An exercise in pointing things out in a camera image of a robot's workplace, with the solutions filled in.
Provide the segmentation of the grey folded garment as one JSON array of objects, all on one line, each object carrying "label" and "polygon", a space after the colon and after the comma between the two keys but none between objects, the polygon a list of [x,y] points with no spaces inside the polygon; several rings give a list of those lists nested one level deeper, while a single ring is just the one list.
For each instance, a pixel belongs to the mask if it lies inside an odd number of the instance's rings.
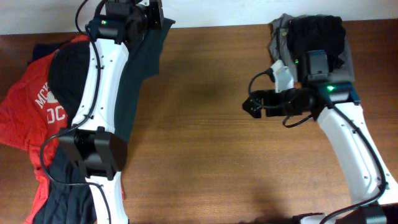
[{"label": "grey folded garment", "polygon": [[[269,52],[273,60],[281,60],[284,65],[288,66],[290,72],[293,75],[294,81],[299,82],[298,80],[298,72],[297,72],[297,64],[296,61],[298,59],[294,59],[290,50],[287,46],[287,34],[288,28],[287,25],[290,20],[295,18],[307,17],[308,15],[301,15],[298,17],[294,17],[288,14],[283,14],[279,18],[274,19],[271,22],[272,26],[272,40],[269,44]],[[334,69],[330,71],[330,80],[333,82],[339,81],[354,81],[354,66],[353,59],[351,56],[351,47],[349,45],[347,37],[345,37],[345,49],[342,54],[338,56],[339,59],[344,61],[344,64],[339,69]]]}]

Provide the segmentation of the black folded garment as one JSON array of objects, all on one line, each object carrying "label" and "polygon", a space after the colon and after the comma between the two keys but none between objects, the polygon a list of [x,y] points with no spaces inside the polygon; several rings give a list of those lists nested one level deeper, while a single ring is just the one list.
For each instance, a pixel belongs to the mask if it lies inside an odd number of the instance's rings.
[{"label": "black folded garment", "polygon": [[294,59],[305,52],[324,50],[330,71],[344,64],[338,56],[344,52],[346,29],[342,19],[336,16],[307,16],[289,21],[287,46]]}]

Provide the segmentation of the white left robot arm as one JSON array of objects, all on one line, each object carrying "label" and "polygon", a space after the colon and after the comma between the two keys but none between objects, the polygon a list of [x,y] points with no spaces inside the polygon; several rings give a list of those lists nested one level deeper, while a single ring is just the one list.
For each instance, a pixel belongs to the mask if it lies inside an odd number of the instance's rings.
[{"label": "white left robot arm", "polygon": [[163,20],[161,0],[103,1],[85,26],[90,40],[85,87],[70,129],[58,139],[91,190],[98,223],[129,223],[121,187],[127,143],[114,133],[117,94],[129,48],[145,31],[161,29]]}]

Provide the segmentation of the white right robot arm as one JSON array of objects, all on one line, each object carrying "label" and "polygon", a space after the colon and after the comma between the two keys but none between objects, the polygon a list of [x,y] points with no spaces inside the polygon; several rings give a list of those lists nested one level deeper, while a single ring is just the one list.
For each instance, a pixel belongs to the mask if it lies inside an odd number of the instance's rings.
[{"label": "white right robot arm", "polygon": [[249,91],[243,110],[253,118],[304,112],[330,141],[349,187],[351,205],[330,214],[306,213],[292,223],[397,223],[397,181],[368,131],[359,96],[349,82]]}]

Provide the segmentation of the red soccer t-shirt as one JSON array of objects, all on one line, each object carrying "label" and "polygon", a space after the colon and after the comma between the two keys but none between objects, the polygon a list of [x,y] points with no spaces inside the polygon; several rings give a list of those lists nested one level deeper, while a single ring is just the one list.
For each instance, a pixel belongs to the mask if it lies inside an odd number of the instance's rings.
[{"label": "red soccer t-shirt", "polygon": [[1,143],[27,151],[39,181],[26,223],[34,223],[52,183],[40,165],[40,146],[67,124],[67,114],[48,86],[50,64],[62,47],[84,41],[89,42],[86,36],[79,35],[64,44],[37,45],[32,62],[1,103]]}]

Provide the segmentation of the navy blue garment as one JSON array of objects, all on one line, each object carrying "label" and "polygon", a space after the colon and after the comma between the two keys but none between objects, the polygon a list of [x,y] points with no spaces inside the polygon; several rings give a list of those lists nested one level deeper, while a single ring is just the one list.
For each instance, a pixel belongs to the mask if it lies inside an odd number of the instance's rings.
[{"label": "navy blue garment", "polygon": [[[71,126],[81,101],[90,59],[89,42],[77,42],[62,47],[49,68],[49,87],[55,99],[65,109],[67,127]],[[48,171],[52,177],[68,183],[83,182],[84,177],[74,167],[61,147]],[[90,188],[51,183],[49,197],[34,217],[34,223],[94,223],[96,213]]]}]

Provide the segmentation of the dark green t-shirt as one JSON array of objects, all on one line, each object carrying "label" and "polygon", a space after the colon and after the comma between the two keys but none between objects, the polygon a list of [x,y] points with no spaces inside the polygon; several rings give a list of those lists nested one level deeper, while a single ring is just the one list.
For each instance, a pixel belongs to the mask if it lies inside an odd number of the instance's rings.
[{"label": "dark green t-shirt", "polygon": [[119,82],[114,110],[115,135],[129,142],[136,116],[142,82],[159,74],[160,55],[170,28],[175,21],[164,19],[160,30],[147,30],[129,53]]}]

